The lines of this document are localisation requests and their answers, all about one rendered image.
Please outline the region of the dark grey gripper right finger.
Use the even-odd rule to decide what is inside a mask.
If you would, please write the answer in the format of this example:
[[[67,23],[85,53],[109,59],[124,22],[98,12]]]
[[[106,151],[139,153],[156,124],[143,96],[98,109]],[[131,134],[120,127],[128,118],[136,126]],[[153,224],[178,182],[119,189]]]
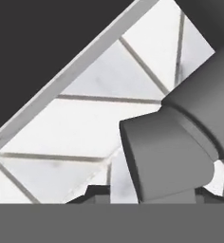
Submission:
[[[203,204],[224,204],[224,196],[218,196],[204,187],[199,187],[195,189],[196,202]]]

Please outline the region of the dark cupboard front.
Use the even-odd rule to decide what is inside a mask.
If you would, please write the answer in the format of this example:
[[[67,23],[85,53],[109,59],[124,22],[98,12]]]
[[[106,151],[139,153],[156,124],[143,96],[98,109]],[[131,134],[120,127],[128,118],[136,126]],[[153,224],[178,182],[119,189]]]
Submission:
[[[134,0],[0,0],[0,127]]]

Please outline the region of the pale cupboard plinth strip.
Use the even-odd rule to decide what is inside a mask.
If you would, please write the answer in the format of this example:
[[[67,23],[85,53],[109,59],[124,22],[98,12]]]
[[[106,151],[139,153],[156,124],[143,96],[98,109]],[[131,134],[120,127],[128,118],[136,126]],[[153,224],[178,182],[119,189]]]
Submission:
[[[129,7],[117,16],[101,33],[99,33],[99,35],[0,127],[0,149],[157,2],[158,0],[134,0]]]

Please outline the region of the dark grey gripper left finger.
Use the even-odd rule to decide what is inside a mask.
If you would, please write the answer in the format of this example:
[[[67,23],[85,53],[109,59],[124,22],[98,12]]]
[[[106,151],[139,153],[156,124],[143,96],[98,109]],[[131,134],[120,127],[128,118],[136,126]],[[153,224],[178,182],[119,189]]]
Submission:
[[[109,204],[109,185],[88,185],[85,193],[70,201],[68,204]]]

